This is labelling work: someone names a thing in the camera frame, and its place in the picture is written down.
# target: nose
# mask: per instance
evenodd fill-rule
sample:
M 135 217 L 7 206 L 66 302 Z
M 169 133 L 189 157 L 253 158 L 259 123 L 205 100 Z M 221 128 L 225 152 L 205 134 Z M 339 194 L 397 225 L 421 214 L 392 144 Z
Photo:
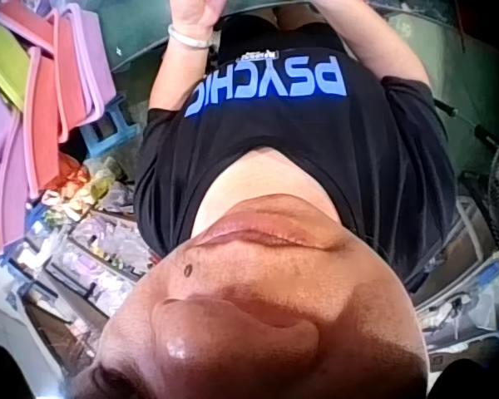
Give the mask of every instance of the nose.
M 267 397 L 307 372 L 316 326 L 245 309 L 208 298 L 157 306 L 152 323 L 167 397 Z

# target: mouth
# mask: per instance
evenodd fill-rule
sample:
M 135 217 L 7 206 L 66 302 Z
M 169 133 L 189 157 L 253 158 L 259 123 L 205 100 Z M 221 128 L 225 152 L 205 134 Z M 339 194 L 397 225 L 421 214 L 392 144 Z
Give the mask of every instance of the mouth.
M 197 246 L 232 241 L 270 247 L 316 247 L 312 234 L 288 216 L 259 211 L 243 211 L 224 216 L 202 234 Z

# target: black t-shirt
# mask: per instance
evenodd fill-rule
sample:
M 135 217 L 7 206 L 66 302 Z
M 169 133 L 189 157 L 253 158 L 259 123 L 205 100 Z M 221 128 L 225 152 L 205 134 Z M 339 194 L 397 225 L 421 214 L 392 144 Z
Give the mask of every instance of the black t-shirt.
M 180 111 L 150 110 L 135 207 L 161 257 L 186 241 L 228 166 L 271 147 L 327 191 L 344 226 L 405 280 L 439 248 L 455 204 L 447 137 L 429 88 L 341 52 L 265 52 L 222 66 Z

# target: person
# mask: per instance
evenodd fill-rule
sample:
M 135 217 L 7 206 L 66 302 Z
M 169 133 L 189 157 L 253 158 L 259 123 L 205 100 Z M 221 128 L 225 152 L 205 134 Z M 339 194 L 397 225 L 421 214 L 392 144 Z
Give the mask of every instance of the person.
M 162 260 L 72 397 L 425 397 L 403 283 L 451 224 L 447 137 L 370 6 L 312 5 L 227 19 L 204 76 L 225 0 L 170 0 L 135 199 Z

